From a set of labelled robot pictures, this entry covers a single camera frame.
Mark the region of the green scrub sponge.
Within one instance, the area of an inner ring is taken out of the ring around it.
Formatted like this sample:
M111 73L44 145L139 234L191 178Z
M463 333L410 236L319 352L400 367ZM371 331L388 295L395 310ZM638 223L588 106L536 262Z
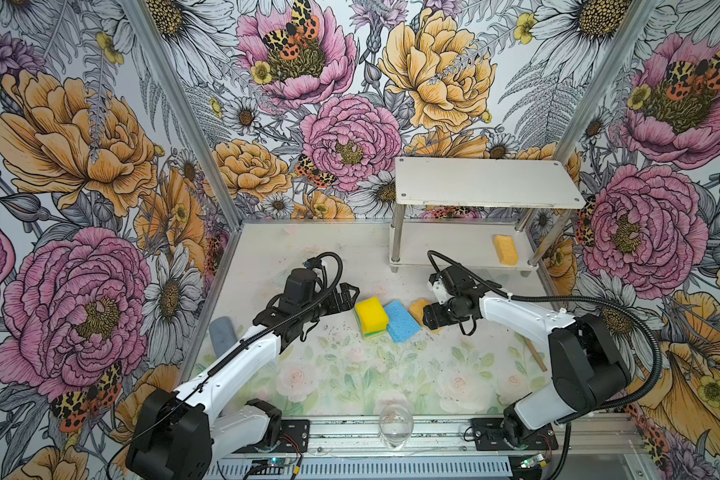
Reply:
M388 333L388 329L377 330L363 334L363 338L374 338Z

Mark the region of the white two-tier shelf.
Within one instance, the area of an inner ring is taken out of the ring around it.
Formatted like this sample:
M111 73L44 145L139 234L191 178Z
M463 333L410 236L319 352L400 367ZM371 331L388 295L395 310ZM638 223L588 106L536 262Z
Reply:
M398 157L389 265L426 266L437 250L468 267L506 270L496 236L514 242L512 270L530 275L564 230L583 195L558 161ZM516 208L518 220L409 219L409 207Z

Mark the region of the orange sponge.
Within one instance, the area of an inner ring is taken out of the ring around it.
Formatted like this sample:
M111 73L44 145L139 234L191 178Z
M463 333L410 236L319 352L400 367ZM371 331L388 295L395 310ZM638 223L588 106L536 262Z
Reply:
M423 330L438 334L440 329L430 329L424 322L424 308L430 304L431 302L429 300L421 298L414 301L408 308L408 311Z
M493 245L500 265L516 266L519 262L519 255L512 236L495 235Z

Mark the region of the top yellow sponge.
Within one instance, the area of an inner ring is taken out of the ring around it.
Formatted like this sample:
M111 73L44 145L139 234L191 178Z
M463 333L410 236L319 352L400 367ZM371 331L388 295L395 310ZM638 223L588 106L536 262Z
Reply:
M357 303L354 307L354 312L362 335L368 332L387 329L389 317L377 297L372 297Z

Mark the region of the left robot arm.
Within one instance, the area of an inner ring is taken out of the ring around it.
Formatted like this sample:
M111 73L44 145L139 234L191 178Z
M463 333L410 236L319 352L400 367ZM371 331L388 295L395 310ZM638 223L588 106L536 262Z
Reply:
M324 316L348 312L357 287L330 277L318 259L291 271L251 327L222 357L187 382L157 388L144 401L125 466L143 479L201 479L232 453L294 453L308 447L309 421L286 421L271 403L252 399L225 408L264 366L303 341Z

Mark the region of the small wooden mallet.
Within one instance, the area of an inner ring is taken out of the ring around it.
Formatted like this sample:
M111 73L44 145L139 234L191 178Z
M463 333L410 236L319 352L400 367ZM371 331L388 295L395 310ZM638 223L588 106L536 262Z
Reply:
M522 336L522 340L523 340L524 344L526 345L527 349L529 350L529 352L531 353L531 355L532 355L534 361L536 362L536 364L538 365L539 369L542 372L547 372L548 369L544 362L544 359L542 358L539 351L536 349L534 343L530 339L528 339L524 336Z

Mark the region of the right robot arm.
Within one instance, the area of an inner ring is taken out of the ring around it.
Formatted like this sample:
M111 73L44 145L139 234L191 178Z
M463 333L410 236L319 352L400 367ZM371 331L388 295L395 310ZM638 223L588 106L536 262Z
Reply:
M627 386L629 368L600 317L550 310L491 286L458 266L435 272L429 287L436 301L424 307L423 320L430 330L457 325L465 335L487 320L542 347L551 379L504 410L508 442L519 445L553 423L591 413Z

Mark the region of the clear glass cup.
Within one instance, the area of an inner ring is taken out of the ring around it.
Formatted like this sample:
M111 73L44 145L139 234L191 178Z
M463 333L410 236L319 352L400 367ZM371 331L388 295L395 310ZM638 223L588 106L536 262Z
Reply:
M412 437L414 418L402 404L392 403L385 406L378 419L379 436L390 450L400 450Z

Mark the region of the grey oval object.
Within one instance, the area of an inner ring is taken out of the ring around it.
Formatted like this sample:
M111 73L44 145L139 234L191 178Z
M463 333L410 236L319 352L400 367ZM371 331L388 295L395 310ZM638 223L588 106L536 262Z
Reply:
M237 343L234 325L228 316L221 316L211 321L208 334L217 358L223 357Z

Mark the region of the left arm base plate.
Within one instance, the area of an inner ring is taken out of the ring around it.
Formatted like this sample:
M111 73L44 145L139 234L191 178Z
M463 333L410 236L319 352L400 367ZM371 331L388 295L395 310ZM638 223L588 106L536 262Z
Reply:
M311 422L305 419L285 419L272 441L264 439L257 444L241 447L235 454L306 453L309 447Z

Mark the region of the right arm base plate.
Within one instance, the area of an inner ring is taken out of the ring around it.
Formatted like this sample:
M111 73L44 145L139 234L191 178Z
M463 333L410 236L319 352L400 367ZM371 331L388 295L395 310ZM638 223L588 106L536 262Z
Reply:
M529 430L520 421L497 416L472 418L465 437L472 439L478 451L554 451L559 448L550 424Z

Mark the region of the green circuit board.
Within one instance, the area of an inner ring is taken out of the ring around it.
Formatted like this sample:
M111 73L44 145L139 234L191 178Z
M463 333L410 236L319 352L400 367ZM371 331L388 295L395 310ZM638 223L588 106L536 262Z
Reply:
M523 459L520 462L519 467L521 469L533 469L536 467L543 468L546 465L547 465L547 459L546 459L545 455L539 453L539 454L536 454L531 457L527 457L527 458Z

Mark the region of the aluminium front rail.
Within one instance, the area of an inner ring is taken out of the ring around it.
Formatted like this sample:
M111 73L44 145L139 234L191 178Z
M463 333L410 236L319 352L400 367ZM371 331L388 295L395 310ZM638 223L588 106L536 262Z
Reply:
M314 416L299 426L299 417L282 420L283 435L299 443L307 458L381 456L527 455L562 452L564 428L552 427L533 437L527 447L511 447L502 439L499 416L485 416L478 427L474 415L415 415L411 421L379 416ZM642 454L637 428L625 414L590 414L571 423L571 455Z

